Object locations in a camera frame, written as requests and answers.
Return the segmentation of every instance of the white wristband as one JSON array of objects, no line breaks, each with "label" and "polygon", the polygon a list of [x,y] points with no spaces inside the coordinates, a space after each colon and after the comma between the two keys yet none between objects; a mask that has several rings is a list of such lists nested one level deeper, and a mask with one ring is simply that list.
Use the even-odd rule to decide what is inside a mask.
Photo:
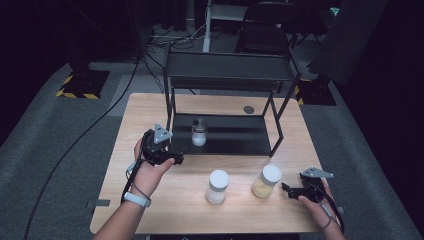
[{"label": "white wristband", "polygon": [[142,207],[150,207],[150,204],[152,203],[149,199],[139,197],[130,192],[125,193],[124,199],[130,202],[136,203]]}]

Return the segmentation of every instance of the gray carpet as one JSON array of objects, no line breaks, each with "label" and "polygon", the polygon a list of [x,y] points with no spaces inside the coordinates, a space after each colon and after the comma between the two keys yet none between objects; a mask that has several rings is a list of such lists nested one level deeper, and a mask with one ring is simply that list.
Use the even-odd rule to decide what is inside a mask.
[{"label": "gray carpet", "polygon": [[[201,44],[200,40],[196,41],[194,49],[201,49]],[[212,39],[211,51],[232,52],[234,44],[235,36],[223,34]],[[304,70],[317,47],[313,38],[296,46],[295,54]],[[161,49],[151,55],[161,62]],[[148,63],[161,79],[160,67],[149,59]],[[124,93],[134,66],[133,63],[92,63],[92,69],[111,71],[100,100],[55,96],[71,71],[67,65],[46,82],[0,149],[0,239],[22,239],[49,173],[78,137]],[[305,77],[314,77],[305,73]],[[302,105],[301,110],[323,169],[335,175],[329,184],[336,203],[345,210],[342,216],[346,237],[422,239],[342,98],[332,84],[330,89],[337,106]],[[160,92],[142,62],[121,102],[88,131],[59,164],[40,200],[29,239],[92,238],[89,230],[92,209],[87,208],[87,203],[100,192],[128,95],[132,92]],[[320,233],[301,234],[301,239],[321,238]]]}]

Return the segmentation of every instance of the glass jar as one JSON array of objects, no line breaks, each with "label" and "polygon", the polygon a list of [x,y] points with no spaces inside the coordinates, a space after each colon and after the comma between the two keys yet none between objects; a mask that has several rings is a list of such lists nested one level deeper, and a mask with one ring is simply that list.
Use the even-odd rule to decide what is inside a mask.
[{"label": "glass jar", "polygon": [[258,198],[268,198],[275,184],[281,179],[281,170],[274,164],[266,165],[261,175],[252,184],[252,191]]},{"label": "glass jar", "polygon": [[225,200],[226,189],[230,176],[224,170],[215,170],[209,176],[209,187],[206,190],[206,199],[211,204],[221,204]]},{"label": "glass jar", "polygon": [[206,143],[208,123],[203,118],[197,118],[193,122],[191,142],[194,146],[203,146]]}]

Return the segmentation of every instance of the chair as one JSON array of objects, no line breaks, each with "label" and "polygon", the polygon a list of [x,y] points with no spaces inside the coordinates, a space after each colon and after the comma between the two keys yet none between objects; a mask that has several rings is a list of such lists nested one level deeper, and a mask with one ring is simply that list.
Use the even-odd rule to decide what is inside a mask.
[{"label": "chair", "polygon": [[286,55],[303,28],[303,8],[296,4],[264,1],[250,6],[241,24],[236,53]]},{"label": "chair", "polygon": [[326,35],[333,24],[336,15],[330,10],[339,8],[343,0],[316,0],[305,17],[304,29],[301,31],[303,38],[297,44],[300,44],[309,35],[313,35],[320,44],[317,36]]}]

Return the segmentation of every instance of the black metal frame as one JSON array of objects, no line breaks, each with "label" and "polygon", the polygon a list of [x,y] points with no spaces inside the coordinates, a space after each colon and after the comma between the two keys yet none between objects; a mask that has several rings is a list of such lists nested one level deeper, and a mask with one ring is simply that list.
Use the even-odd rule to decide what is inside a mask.
[{"label": "black metal frame", "polygon": [[[301,73],[298,70],[297,64],[293,59],[292,55],[290,56],[265,56],[265,55],[246,55],[246,54],[223,54],[223,53],[203,53],[203,52],[175,52],[175,54],[180,54],[181,56],[211,56],[211,57],[237,57],[242,59],[243,57],[258,59],[277,59],[288,58],[293,61],[293,66],[296,70],[296,74],[288,76],[288,78],[258,78],[257,76],[207,76],[207,75],[180,75],[176,71],[171,74],[168,73],[168,68],[170,68],[169,57],[173,54],[171,52],[171,46],[168,43],[164,62],[163,62],[163,80],[165,87],[165,97],[166,97],[166,109],[168,114],[168,120],[166,128],[170,130],[171,118],[173,117],[173,140],[172,148],[175,150],[182,151],[185,154],[238,154],[238,155],[268,155],[272,157],[282,140],[284,135],[280,125],[280,118],[286,108],[290,97],[292,96],[297,82],[300,80]],[[288,90],[287,96],[284,99],[281,107],[277,110],[277,107],[274,102],[274,92],[281,86],[283,81],[291,81],[292,85]],[[265,104],[264,110],[261,115],[218,115],[218,114],[188,114],[188,113],[178,113],[175,99],[175,89],[213,89],[213,90],[239,90],[239,91],[256,91],[256,92],[269,92],[268,100]],[[265,114],[268,111],[269,106],[274,115],[274,120],[276,123],[277,131],[279,138],[275,145],[270,146],[268,133],[266,130],[266,125],[264,122]],[[212,119],[212,122],[216,124],[215,130],[219,133],[208,132],[207,144],[203,147],[194,147],[191,144],[191,124],[192,121],[197,117],[203,117],[206,119]],[[214,129],[214,126],[211,126],[209,123],[209,129]]]}]

